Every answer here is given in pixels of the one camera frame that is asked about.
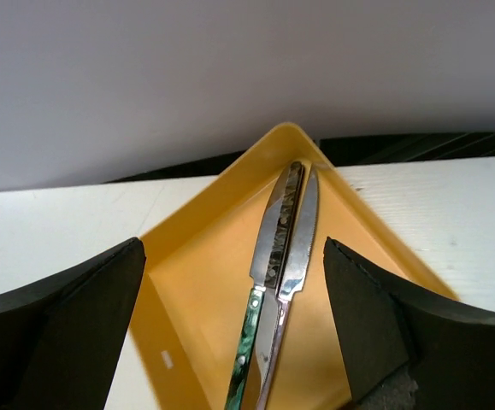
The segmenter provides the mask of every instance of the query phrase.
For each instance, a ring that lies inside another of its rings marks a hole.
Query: wall
[[[495,2],[0,2],[0,190],[311,135],[495,130]]]

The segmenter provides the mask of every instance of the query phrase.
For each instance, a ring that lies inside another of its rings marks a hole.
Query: tray
[[[276,126],[206,190],[148,232],[131,329],[162,409],[222,409],[252,286],[249,267],[274,180],[292,160],[318,166],[320,211],[303,292],[280,353],[269,409],[336,409],[350,399],[325,285],[327,237],[456,298],[370,211],[304,132]]]

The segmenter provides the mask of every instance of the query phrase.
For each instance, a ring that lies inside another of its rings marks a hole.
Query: marbled green handle
[[[232,378],[228,387],[227,404],[225,410],[239,410],[244,397],[245,382],[249,372],[250,358],[255,346],[256,329],[261,316],[264,292],[252,288],[249,302],[245,310],[244,325],[241,328],[236,360],[233,362]]]

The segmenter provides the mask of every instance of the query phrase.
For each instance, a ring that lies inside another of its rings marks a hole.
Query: tabletop
[[[495,158],[341,167],[463,302],[495,310]],[[140,236],[215,177],[0,192],[0,293]],[[158,409],[133,340],[106,409]]]

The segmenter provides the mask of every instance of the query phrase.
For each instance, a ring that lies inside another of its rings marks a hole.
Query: table knife
[[[270,387],[277,366],[281,342],[289,317],[289,308],[296,292],[304,287],[309,258],[315,236],[315,225],[319,208],[319,184],[317,170],[312,167],[304,191],[302,204],[298,211],[297,222],[291,239],[289,254],[286,259],[283,276],[277,289],[278,304],[277,324],[274,328],[268,364],[263,371],[261,394],[256,404],[257,410],[263,410],[268,403]]]
[[[262,217],[249,272],[254,284],[250,290],[233,363],[226,410],[236,410],[241,406],[264,294],[267,290],[273,293],[276,291],[283,272],[283,262],[303,181],[303,170],[302,163],[294,161],[281,173]]]

